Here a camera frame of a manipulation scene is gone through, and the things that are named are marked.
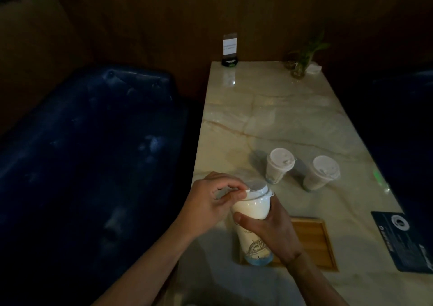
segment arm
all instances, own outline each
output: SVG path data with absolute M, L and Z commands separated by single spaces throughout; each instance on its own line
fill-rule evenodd
M 216 200 L 214 193 L 226 186 L 239 190 Z M 150 305 L 189 244 L 245 198 L 246 189 L 245 183 L 227 174 L 212 172 L 203 180 L 195 181 L 170 228 L 93 305 Z
M 271 210 L 265 220 L 252 219 L 239 212 L 233 214 L 233 219 L 256 233 L 279 257 L 308 306 L 348 305 L 306 254 L 289 214 L 276 196 L 271 198 Z

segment sofa backrest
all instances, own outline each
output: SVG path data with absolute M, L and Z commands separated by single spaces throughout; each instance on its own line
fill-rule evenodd
M 0 141 L 0 249 L 23 216 L 67 192 L 116 120 L 175 98 L 168 74 L 123 66 L 84 68 L 60 84 Z

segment disposable cup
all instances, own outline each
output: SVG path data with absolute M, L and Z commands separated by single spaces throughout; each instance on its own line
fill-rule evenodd
M 295 157 L 289 150 L 283 148 L 272 150 L 267 161 L 266 180 L 270 184 L 277 184 L 295 166 Z
M 254 219 L 265 219 L 271 208 L 271 197 L 274 195 L 267 184 L 262 181 L 246 182 L 247 196 L 232 206 L 232 213 L 240 212 Z M 274 257 L 261 238 L 239 224 L 235 226 L 244 258 L 252 265 L 267 265 Z
M 304 190 L 310 192 L 320 189 L 327 183 L 340 178 L 340 167 L 338 163 L 327 156 L 314 158 L 302 184 Z

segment wooden partition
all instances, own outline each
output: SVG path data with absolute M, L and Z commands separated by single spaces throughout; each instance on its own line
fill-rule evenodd
M 337 79 L 433 60 L 433 0 L 60 2 L 98 62 L 168 71 L 183 95 L 199 100 L 231 32 L 240 60 L 276 61 L 323 27 L 332 47 L 316 59 Z
M 0 5 L 0 134 L 92 61 L 58 0 Z

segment marble tabletop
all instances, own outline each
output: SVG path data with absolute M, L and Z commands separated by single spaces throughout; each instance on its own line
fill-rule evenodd
M 193 180 L 211 171 L 264 180 L 266 155 L 290 150 L 297 162 L 272 186 L 291 216 L 325 221 L 338 273 L 324 273 L 350 305 L 433 305 L 433 275 L 394 266 L 371 211 L 401 212 L 325 76 L 294 79 L 281 62 L 213 62 Z M 300 178 L 315 156 L 334 158 L 341 179 L 313 193 Z M 239 265 L 228 216 L 179 261 L 170 304 L 304 305 L 284 268 Z

